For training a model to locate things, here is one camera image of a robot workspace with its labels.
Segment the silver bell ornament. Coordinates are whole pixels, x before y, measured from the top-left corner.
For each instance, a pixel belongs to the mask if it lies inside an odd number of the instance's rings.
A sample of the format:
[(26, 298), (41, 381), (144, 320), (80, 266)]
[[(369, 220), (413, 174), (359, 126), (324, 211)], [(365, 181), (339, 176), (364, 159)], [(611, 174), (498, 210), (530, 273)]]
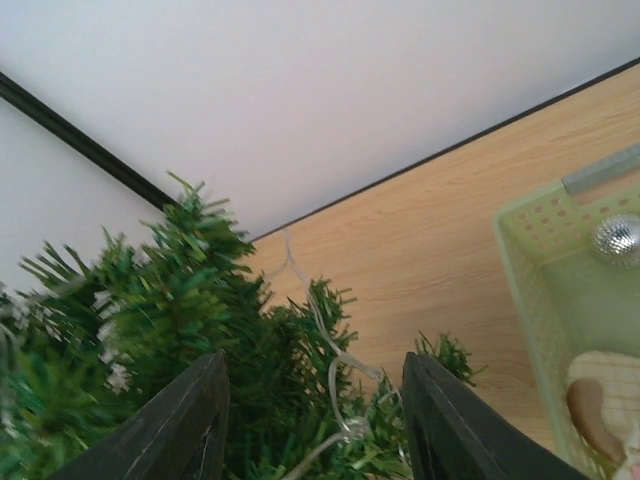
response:
[(639, 216), (631, 213), (612, 215), (593, 229), (591, 243), (596, 255), (619, 267), (639, 265)]

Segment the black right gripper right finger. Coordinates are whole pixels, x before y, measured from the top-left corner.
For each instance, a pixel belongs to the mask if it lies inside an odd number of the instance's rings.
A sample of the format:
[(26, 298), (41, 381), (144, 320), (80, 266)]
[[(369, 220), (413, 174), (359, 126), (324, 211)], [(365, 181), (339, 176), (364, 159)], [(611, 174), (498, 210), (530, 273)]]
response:
[(416, 479), (585, 477), (512, 426), (427, 354), (406, 355), (402, 403)]

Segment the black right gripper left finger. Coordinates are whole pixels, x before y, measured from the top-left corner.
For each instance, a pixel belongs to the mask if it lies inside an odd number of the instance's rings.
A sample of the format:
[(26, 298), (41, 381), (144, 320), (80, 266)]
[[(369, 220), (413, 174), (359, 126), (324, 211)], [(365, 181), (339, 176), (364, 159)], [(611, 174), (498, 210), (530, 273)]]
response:
[(220, 479), (230, 403), (222, 352), (197, 359), (52, 479)]

